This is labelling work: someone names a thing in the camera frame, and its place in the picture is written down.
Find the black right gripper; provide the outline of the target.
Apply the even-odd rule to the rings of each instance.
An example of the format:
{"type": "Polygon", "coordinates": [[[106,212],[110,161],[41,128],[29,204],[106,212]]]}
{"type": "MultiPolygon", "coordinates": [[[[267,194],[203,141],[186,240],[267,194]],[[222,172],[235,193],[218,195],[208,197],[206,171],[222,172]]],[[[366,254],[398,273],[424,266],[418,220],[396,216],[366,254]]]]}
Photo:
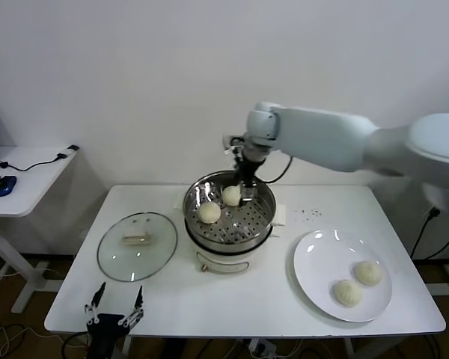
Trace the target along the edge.
{"type": "Polygon", "coordinates": [[[242,183],[242,203],[249,203],[256,197],[255,174],[263,162],[254,162],[246,157],[236,157],[235,162],[233,184],[240,185],[242,183]]]}

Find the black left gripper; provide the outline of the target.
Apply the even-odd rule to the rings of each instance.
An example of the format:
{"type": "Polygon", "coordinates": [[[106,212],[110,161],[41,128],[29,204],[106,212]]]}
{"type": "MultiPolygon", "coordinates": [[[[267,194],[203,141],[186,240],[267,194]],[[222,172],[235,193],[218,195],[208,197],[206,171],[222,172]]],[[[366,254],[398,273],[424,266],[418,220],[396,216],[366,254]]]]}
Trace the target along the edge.
{"type": "Polygon", "coordinates": [[[94,293],[91,302],[84,306],[87,329],[91,336],[88,356],[112,356],[117,341],[129,334],[128,326],[136,326],[144,316],[142,286],[138,290],[132,312],[128,315],[101,313],[97,308],[105,292],[106,283],[94,293]]]}

